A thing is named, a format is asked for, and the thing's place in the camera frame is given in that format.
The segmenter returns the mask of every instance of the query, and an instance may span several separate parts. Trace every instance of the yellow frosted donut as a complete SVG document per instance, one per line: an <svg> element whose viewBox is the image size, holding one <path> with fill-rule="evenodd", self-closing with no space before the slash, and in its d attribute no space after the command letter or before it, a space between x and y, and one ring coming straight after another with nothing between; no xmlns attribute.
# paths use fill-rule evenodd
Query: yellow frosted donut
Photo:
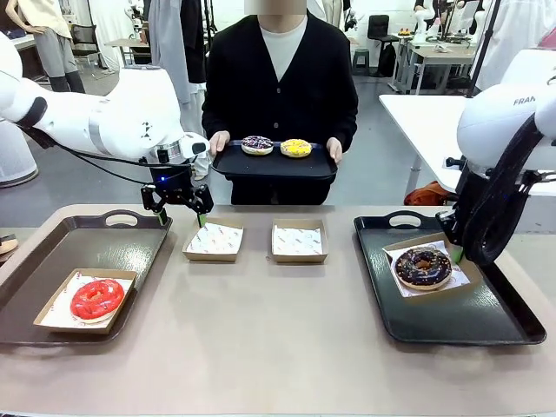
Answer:
<svg viewBox="0 0 556 417"><path fill-rule="evenodd" d="M311 150L311 144L301 139L290 139L280 145L282 154L290 158L304 158L311 154Z"/></svg>

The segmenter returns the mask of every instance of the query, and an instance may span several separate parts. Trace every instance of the tray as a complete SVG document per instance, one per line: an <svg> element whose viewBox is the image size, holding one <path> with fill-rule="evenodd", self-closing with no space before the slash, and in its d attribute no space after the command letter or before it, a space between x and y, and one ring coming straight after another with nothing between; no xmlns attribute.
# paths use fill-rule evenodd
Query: tray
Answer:
<svg viewBox="0 0 556 417"><path fill-rule="evenodd" d="M337 165L322 145L312 144L311 155L293 159L280 152L275 143L272 154L251 156L242 151L242 141L232 141L216 156L213 169L226 177L251 177L267 179L313 179L327 180L338 171Z"/></svg>
<svg viewBox="0 0 556 417"><path fill-rule="evenodd" d="M411 216L420 226L392 225ZM495 265L482 268L482 283L472 290L425 303L410 303L396 287L382 248L441 232L434 218L412 211L354 220L386 330L397 341L442 345L535 345L546 330Z"/></svg>
<svg viewBox="0 0 556 417"><path fill-rule="evenodd" d="M115 215L135 217L135 226L109 225ZM127 210L64 219L0 286L0 344L48 348L88 345L115 339L126 324L147 273L166 238L172 220ZM76 268L137 272L131 290L108 334L64 334L33 325L44 304Z"/></svg>

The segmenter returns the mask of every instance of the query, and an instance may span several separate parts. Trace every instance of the orange object on floor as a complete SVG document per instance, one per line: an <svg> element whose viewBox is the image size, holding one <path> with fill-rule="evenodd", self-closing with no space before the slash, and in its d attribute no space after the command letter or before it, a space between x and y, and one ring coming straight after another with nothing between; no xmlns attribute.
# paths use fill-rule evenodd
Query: orange object on floor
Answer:
<svg viewBox="0 0 556 417"><path fill-rule="evenodd" d="M434 181L410 193L403 203L406 206L444 206L450 193Z"/></svg>

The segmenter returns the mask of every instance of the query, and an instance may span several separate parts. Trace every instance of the brown tray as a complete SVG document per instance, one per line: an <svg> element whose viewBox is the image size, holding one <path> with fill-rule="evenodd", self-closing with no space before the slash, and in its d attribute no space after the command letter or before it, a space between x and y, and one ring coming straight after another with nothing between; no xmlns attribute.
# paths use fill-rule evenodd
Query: brown tray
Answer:
<svg viewBox="0 0 556 417"><path fill-rule="evenodd" d="M115 215L134 217L137 224L109 225L107 221ZM115 339L126 324L171 224L172 219L162 226L157 217L128 210L64 219L0 286L0 344L49 348ZM44 304L77 268L137 272L135 286L108 334L53 333L33 325Z"/></svg>

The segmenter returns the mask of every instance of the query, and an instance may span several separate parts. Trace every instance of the person's hand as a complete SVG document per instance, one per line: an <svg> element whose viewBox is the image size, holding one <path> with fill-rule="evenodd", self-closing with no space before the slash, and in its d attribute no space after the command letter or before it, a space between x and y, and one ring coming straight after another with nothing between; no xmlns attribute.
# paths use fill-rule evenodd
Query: person's hand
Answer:
<svg viewBox="0 0 556 417"><path fill-rule="evenodd" d="M224 147L228 144L229 139L230 135L227 130L216 132L215 135L210 138L210 153L212 156L216 156L218 152L222 152Z"/></svg>
<svg viewBox="0 0 556 417"><path fill-rule="evenodd" d="M336 162L336 165L340 165L341 158L344 155L341 142L335 137L331 137L327 142L327 150L330 157L334 160L334 162Z"/></svg>
<svg viewBox="0 0 556 417"><path fill-rule="evenodd" d="M25 26L25 31L34 35L42 35L47 29L44 26Z"/></svg>

